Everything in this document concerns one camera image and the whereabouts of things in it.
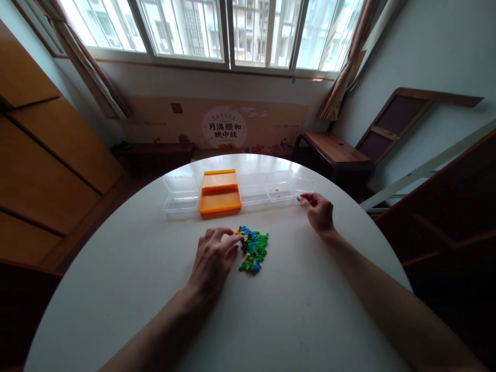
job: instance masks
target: poster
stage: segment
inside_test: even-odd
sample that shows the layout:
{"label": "poster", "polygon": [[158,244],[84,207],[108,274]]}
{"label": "poster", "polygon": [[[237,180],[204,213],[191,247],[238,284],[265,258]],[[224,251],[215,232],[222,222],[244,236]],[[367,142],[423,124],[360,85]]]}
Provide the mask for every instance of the poster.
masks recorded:
{"label": "poster", "polygon": [[147,96],[126,100],[134,114],[119,124],[131,143],[193,143],[274,156],[291,155],[308,113],[308,105],[288,103]]}

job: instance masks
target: clear plastic container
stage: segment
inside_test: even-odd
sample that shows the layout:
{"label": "clear plastic container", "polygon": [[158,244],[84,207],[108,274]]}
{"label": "clear plastic container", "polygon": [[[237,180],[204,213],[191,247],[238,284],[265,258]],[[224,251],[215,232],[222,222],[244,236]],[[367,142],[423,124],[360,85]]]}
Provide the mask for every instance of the clear plastic container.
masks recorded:
{"label": "clear plastic container", "polygon": [[166,213],[198,210],[200,190],[195,176],[163,176],[162,180],[169,190],[169,196],[162,208]]}
{"label": "clear plastic container", "polygon": [[269,195],[265,188],[266,178],[266,173],[238,175],[242,206],[246,207],[269,202]]}
{"label": "clear plastic container", "polygon": [[271,203],[283,202],[295,197],[290,185],[292,176],[291,170],[267,173],[266,189]]}
{"label": "clear plastic container", "polygon": [[317,180],[310,178],[298,178],[296,180],[296,185],[294,186],[294,193],[296,194],[294,202],[296,204],[301,204],[301,200],[298,200],[300,194],[314,192],[315,187],[317,187]]}

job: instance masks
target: window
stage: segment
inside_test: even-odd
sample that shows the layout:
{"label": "window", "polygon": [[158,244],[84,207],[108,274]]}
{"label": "window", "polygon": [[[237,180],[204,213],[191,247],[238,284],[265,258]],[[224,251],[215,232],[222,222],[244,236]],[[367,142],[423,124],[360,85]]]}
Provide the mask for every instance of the window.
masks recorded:
{"label": "window", "polygon": [[129,30],[131,31],[131,34],[134,37],[139,37],[140,35],[138,34],[138,30],[136,29],[136,23],[134,23],[134,19],[130,14],[125,14],[126,16],[126,21],[128,21],[128,27]]}
{"label": "window", "polygon": [[107,13],[95,12],[95,14],[97,15],[97,20],[98,23],[100,23],[100,27],[102,28],[103,33],[106,36],[115,36],[114,26],[112,25],[112,22],[110,21]]}
{"label": "window", "polygon": [[[31,8],[33,23],[63,55],[36,0],[17,1]],[[226,0],[225,8],[219,0],[60,3],[97,58],[333,78],[346,59],[363,1]]]}
{"label": "window", "polygon": [[[350,48],[362,4],[363,0],[346,0],[343,4],[337,0],[309,0],[297,68],[339,71]],[[336,14],[337,6],[341,6],[339,14]]]}
{"label": "window", "polygon": [[279,57],[284,57],[285,53],[286,53],[286,41],[287,41],[287,38],[282,38],[281,39],[281,45],[280,45],[280,48],[279,48]]}
{"label": "window", "polygon": [[155,21],[155,27],[157,28],[160,40],[166,40],[164,24],[161,21]]}
{"label": "window", "polygon": [[212,44],[212,48],[217,48],[217,39],[217,33],[215,31],[210,31],[210,43]]}

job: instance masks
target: orange plastic box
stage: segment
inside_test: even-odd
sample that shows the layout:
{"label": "orange plastic box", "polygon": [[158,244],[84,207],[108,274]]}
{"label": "orange plastic box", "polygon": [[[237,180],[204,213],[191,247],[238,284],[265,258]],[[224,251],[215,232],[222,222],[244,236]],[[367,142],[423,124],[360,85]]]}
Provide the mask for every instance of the orange plastic box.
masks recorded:
{"label": "orange plastic box", "polygon": [[205,172],[201,185],[200,213],[241,209],[235,169]]}

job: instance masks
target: left hand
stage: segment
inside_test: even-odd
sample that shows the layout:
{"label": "left hand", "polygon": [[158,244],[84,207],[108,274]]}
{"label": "left hand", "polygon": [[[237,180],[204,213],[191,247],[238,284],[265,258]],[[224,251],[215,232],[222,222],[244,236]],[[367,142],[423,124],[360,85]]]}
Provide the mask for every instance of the left hand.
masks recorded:
{"label": "left hand", "polygon": [[[224,234],[230,235],[224,241]],[[208,299],[222,289],[233,267],[242,235],[234,235],[228,227],[211,227],[198,241],[195,265],[187,286]]]}

